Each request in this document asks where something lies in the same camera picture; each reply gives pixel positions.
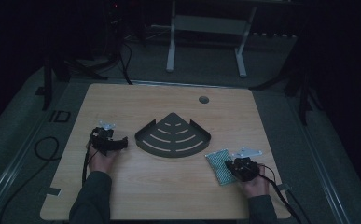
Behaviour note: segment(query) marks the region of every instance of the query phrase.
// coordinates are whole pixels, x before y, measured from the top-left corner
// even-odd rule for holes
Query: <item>white metal stand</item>
[[[253,7],[249,19],[247,21],[242,21],[232,19],[176,15],[175,4],[175,0],[173,0],[171,19],[171,44],[169,46],[166,71],[172,72],[174,70],[174,55],[176,49],[176,45],[174,43],[175,31],[187,30],[197,32],[241,35],[242,41],[240,46],[235,49],[235,57],[238,64],[239,76],[246,77],[246,69],[244,66],[242,53],[247,37],[249,36],[250,27],[257,9]]]

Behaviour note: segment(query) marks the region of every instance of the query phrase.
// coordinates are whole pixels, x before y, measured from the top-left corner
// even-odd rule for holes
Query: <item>person's left hand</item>
[[[109,173],[116,156],[119,154],[119,151],[107,151],[107,155],[105,156],[98,150],[96,150],[93,145],[90,145],[89,148],[90,157],[89,157],[89,167],[90,173],[93,171],[100,171],[104,173]]]

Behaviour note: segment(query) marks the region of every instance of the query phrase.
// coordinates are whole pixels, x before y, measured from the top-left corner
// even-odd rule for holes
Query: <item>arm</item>
[[[111,177],[108,173],[117,151],[107,156],[90,147],[90,174],[78,193],[69,214],[70,223],[109,223]]]
[[[265,167],[258,166],[259,173],[265,174]],[[249,203],[250,224],[277,223],[277,216],[269,194],[269,183],[261,176],[242,182],[243,193]]]

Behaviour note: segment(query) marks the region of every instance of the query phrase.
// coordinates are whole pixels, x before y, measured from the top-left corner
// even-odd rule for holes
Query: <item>gray sleeve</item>
[[[70,210],[70,223],[109,223],[111,182],[106,173],[90,173]]]
[[[249,202],[249,223],[250,224],[271,224],[278,223],[270,195],[262,195],[248,199]]]

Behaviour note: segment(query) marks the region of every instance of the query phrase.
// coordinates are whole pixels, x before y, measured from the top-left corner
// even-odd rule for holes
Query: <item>wooden tabletop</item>
[[[209,103],[202,104],[205,96]],[[150,121],[170,113],[198,123],[212,136],[209,146],[185,158],[162,158],[143,151],[134,135]],[[47,195],[41,210],[45,220],[67,220],[81,189],[82,166],[93,128],[99,120],[116,124],[114,139],[129,138],[128,148],[116,159],[111,177],[111,218],[243,219],[247,200],[240,187],[220,186],[205,155],[241,147],[262,151],[252,160],[269,166],[281,183],[270,144],[252,92],[241,89],[92,84],[80,108],[51,187],[59,196]],[[267,170],[267,177],[273,175]],[[271,197],[279,218],[289,217],[279,197]]]

